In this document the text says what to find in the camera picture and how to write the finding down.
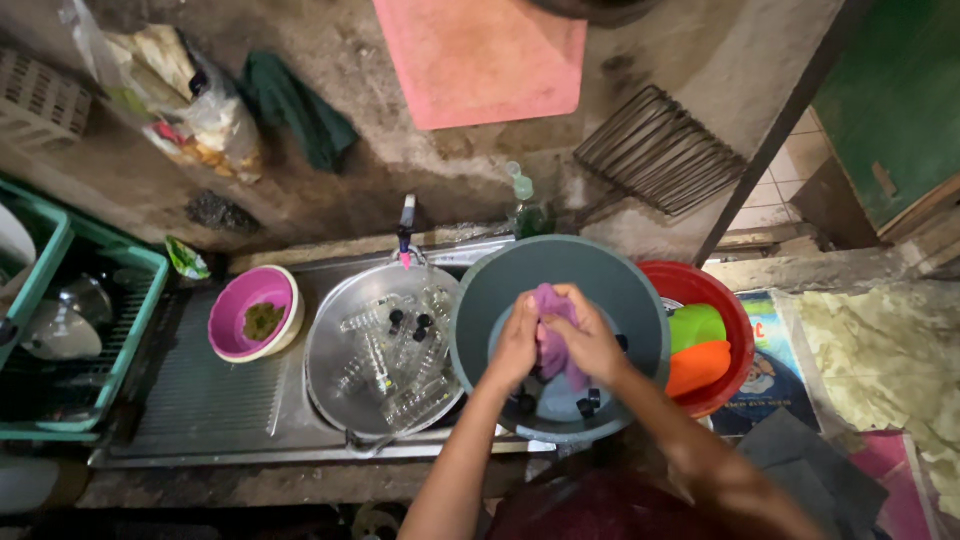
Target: pink cutting board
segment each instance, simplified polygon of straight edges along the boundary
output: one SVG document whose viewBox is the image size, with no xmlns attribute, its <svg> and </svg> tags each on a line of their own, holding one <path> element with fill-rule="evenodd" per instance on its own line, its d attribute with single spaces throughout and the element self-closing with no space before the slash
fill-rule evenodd
<svg viewBox="0 0 960 540">
<path fill-rule="evenodd" d="M 570 114 L 587 22 L 525 0 L 373 0 L 420 130 Z"/>
</svg>

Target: stainless steel sink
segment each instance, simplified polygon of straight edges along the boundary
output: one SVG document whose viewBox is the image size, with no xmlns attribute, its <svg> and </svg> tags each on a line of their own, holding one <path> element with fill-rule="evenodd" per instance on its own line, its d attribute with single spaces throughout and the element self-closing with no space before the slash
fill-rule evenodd
<svg viewBox="0 0 960 540">
<path fill-rule="evenodd" d="M 427 259 L 458 280 L 480 258 L 512 239 L 481 240 L 424 250 Z M 132 440 L 98 448 L 96 468 L 169 467 L 356 459 L 344 434 L 330 426 L 310 403 L 303 374 L 306 336 L 317 308 L 337 283 L 389 260 L 385 253 L 318 261 L 290 267 L 306 300 L 307 321 L 283 353 L 250 364 L 218 358 L 206 340 L 206 319 L 222 289 L 186 293 L 161 317 L 158 339 L 146 344 L 150 367 L 139 400 L 145 408 Z M 460 407 L 431 430 L 397 440 L 378 458 L 423 457 L 440 453 Z M 552 444 L 528 441 L 498 428 L 494 453 L 549 452 Z"/>
</svg>

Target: hand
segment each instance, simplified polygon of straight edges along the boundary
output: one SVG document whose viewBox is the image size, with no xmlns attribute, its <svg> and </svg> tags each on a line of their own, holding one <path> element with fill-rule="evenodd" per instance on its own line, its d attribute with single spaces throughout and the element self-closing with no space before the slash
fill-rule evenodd
<svg viewBox="0 0 960 540">
<path fill-rule="evenodd" d="M 584 297 L 577 285 L 553 285 L 553 290 L 573 303 L 577 310 L 579 328 L 574 328 L 566 319 L 557 315 L 543 315 L 543 322 L 564 339 L 573 361 L 577 362 L 577 366 L 584 373 L 605 386 L 612 386 L 617 374 L 622 369 L 631 369 L 632 366 L 613 337 L 607 321 Z"/>
<path fill-rule="evenodd" d="M 516 298 L 514 310 L 503 325 L 496 342 L 496 352 L 484 372 L 481 383 L 496 386 L 507 394 L 514 391 L 530 375 L 537 363 L 537 323 L 540 313 L 533 292 Z"/>
</svg>

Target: concrete wall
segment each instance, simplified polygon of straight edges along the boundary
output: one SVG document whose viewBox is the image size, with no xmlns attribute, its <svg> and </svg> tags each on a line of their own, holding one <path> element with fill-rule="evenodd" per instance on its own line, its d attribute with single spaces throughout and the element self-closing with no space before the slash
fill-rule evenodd
<svg viewBox="0 0 960 540">
<path fill-rule="evenodd" d="M 147 241 L 173 233 L 234 253 L 388 232 L 406 192 L 419 195 L 420 222 L 428 227 L 501 220 L 513 196 L 502 173 L 508 160 L 523 164 L 558 205 L 578 208 L 598 187 L 573 164 L 572 150 L 646 84 L 667 90 L 751 158 L 841 3 L 664 0 L 626 28 L 589 30 L 574 114 L 419 132 L 369 0 L 100 0 L 90 8 L 105 28 L 176 25 L 234 75 L 253 48 L 279 53 L 361 134 L 347 171 L 340 177 L 314 172 L 280 130 L 265 133 L 277 152 L 253 186 L 184 172 L 102 109 L 84 141 L 64 152 L 27 160 L 0 146 L 0 169 Z M 4 3 L 0 29 L 40 59 L 81 70 L 57 18 L 59 6 L 58 0 Z M 183 205 L 203 189 L 240 204 L 265 231 L 240 237 L 189 223 Z M 584 235 L 630 256 L 689 260 L 729 197 L 720 194 L 679 219 L 624 203 Z"/>
</svg>

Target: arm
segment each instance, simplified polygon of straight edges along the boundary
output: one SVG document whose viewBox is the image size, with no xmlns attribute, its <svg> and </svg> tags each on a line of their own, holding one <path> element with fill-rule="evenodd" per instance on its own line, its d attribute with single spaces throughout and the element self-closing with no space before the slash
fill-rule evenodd
<svg viewBox="0 0 960 540">
<path fill-rule="evenodd" d="M 580 368 L 636 416 L 679 474 L 698 509 L 747 538 L 823 538 L 822 532 L 746 458 L 695 422 L 623 355 L 613 332 L 574 285 L 556 285 L 577 310 L 579 328 L 544 315 Z"/>
<path fill-rule="evenodd" d="M 496 421 L 510 393 L 537 361 L 538 318 L 533 297 L 521 294 L 503 326 L 490 366 L 407 512 L 401 540 L 473 538 Z"/>
</svg>

